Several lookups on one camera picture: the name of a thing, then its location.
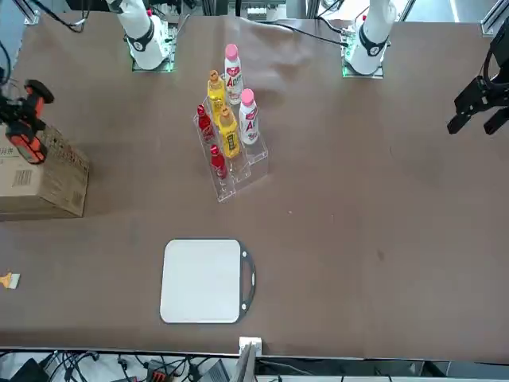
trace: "white cutting board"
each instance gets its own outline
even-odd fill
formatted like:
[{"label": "white cutting board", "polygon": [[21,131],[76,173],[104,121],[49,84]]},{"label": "white cutting board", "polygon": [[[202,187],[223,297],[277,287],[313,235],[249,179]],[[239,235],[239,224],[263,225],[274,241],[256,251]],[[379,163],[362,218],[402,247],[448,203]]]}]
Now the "white cutting board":
[{"label": "white cutting board", "polygon": [[[252,270],[250,298],[243,301],[242,266]],[[175,239],[165,248],[161,318],[166,323],[234,323],[254,294],[255,269],[237,240]]]}]

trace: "bottle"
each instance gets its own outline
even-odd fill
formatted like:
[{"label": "bottle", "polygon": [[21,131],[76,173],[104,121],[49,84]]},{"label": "bottle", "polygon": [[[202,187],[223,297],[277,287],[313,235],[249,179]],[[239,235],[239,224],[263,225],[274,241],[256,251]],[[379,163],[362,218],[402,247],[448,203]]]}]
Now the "bottle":
[{"label": "bottle", "polygon": [[219,147],[212,145],[210,147],[210,155],[210,162],[212,168],[216,172],[216,176],[219,179],[224,179],[227,176],[226,162],[224,161],[224,156],[221,154]]},{"label": "bottle", "polygon": [[242,73],[240,72],[239,50],[237,45],[228,44],[224,59],[224,81],[226,82],[227,99],[232,105],[240,103],[243,89]]},{"label": "bottle", "polygon": [[223,139],[223,152],[227,158],[233,158],[240,153],[239,136],[237,135],[237,121],[228,106],[223,107],[219,128]]},{"label": "bottle", "polygon": [[255,94],[251,89],[244,89],[240,104],[240,138],[246,145],[252,145],[258,140],[258,107]]},{"label": "bottle", "polygon": [[204,105],[198,105],[198,127],[200,128],[201,135],[204,137],[205,142],[210,142],[214,139],[212,122],[205,111]]},{"label": "bottle", "polygon": [[207,96],[212,106],[212,118],[216,124],[219,122],[224,102],[224,81],[221,80],[217,70],[211,70],[207,83]]}]

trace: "pink cap bottle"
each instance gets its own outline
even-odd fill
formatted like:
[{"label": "pink cap bottle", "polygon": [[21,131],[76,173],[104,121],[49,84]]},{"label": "pink cap bottle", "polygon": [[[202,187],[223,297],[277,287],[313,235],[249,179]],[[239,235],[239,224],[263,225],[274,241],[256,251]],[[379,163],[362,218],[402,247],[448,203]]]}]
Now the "pink cap bottle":
[{"label": "pink cap bottle", "polygon": [[255,101],[255,94],[251,89],[244,89],[240,99],[242,100],[242,105],[249,107]]},{"label": "pink cap bottle", "polygon": [[240,103],[240,93],[243,89],[243,81],[239,50],[235,44],[226,45],[224,50],[224,83],[228,102],[232,105],[238,105]]},{"label": "pink cap bottle", "polygon": [[240,96],[239,110],[240,138],[246,145],[252,145],[258,140],[258,108],[255,94],[251,89],[244,89]]},{"label": "pink cap bottle", "polygon": [[235,61],[239,57],[239,50],[237,49],[237,45],[228,44],[226,45],[226,49],[224,52],[224,56],[230,61]]}]

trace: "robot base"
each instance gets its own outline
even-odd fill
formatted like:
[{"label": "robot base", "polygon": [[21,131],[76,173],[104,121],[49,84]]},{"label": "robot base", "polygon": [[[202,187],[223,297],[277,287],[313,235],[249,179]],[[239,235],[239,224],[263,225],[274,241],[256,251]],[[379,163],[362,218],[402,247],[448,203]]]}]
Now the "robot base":
[{"label": "robot base", "polygon": [[346,42],[348,48],[341,48],[341,65],[343,78],[375,78],[381,80],[383,78],[383,56],[380,62],[379,68],[372,74],[364,75],[356,72],[352,66],[347,62],[347,57],[352,54],[352,47],[356,42],[356,32],[350,27],[347,29],[348,33],[345,36],[341,36],[341,42]]},{"label": "robot base", "polygon": [[175,70],[175,47],[176,47],[176,35],[177,35],[177,24],[169,24],[167,21],[161,20],[160,29],[161,38],[151,41],[149,44],[157,44],[157,49],[161,50],[161,54],[166,58],[154,69],[141,68],[134,59],[135,52],[131,50],[131,56],[133,57],[132,70],[133,72],[156,72],[156,73],[171,73]]}]

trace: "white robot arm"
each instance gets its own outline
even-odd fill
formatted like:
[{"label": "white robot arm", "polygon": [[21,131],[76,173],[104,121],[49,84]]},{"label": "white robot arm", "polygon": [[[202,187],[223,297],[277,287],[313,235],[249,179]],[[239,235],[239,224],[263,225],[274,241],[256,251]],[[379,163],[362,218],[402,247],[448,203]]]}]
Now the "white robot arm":
[{"label": "white robot arm", "polygon": [[367,76],[379,68],[396,15],[391,0],[370,0],[366,21],[356,31],[356,42],[347,59],[359,74]]},{"label": "white robot arm", "polygon": [[155,69],[169,56],[168,23],[149,16],[142,0],[107,0],[127,35],[130,54],[140,68]]}]

